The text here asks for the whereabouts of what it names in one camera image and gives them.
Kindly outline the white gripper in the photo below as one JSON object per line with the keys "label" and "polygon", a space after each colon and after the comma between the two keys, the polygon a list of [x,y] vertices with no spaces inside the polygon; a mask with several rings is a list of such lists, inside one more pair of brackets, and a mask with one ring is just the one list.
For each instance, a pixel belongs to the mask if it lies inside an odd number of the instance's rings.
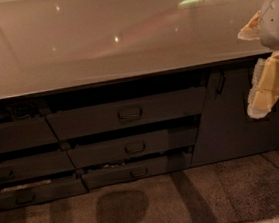
{"label": "white gripper", "polygon": [[254,66],[247,105],[252,119],[263,119],[279,99],[279,0],[266,0],[261,8],[237,34],[239,40],[260,38],[263,46],[277,51]]}

